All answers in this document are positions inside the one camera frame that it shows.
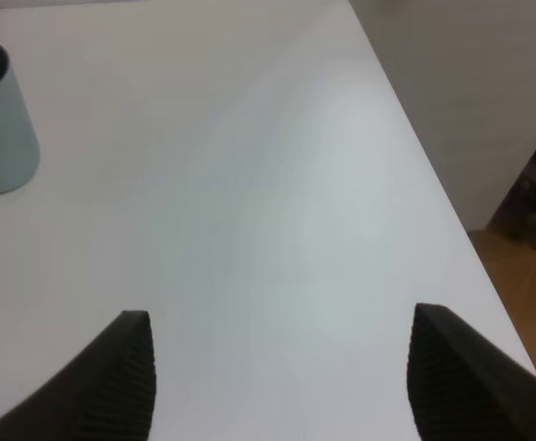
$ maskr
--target white table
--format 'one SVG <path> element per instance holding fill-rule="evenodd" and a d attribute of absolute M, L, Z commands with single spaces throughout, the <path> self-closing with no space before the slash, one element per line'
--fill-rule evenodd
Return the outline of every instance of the white table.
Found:
<path fill-rule="evenodd" d="M 123 309 L 153 441 L 417 440 L 417 301 L 529 359 L 348 3 L 0 11 L 41 143 L 0 196 L 0 415 Z"/>

